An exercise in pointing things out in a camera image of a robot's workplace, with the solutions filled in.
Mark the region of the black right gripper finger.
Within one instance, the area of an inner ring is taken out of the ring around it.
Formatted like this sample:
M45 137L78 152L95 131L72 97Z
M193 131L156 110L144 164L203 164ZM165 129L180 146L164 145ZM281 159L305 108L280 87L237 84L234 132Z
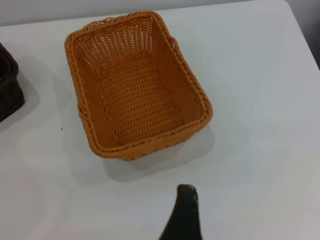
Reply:
M193 185L180 184L171 216L161 240L202 240L199 199Z

